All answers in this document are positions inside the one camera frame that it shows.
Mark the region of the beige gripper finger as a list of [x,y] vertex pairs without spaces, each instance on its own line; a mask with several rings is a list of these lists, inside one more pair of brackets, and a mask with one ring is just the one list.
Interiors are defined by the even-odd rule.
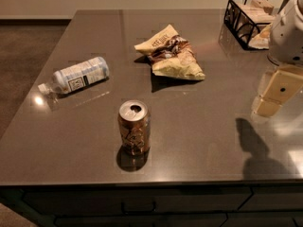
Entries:
[[252,112],[262,117],[271,117],[302,87],[303,68],[280,65],[274,72],[269,71],[263,75]]

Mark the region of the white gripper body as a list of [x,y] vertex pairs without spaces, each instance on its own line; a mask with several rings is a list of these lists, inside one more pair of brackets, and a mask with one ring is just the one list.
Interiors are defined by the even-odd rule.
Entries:
[[270,30],[269,59],[303,65],[303,0],[283,1]]

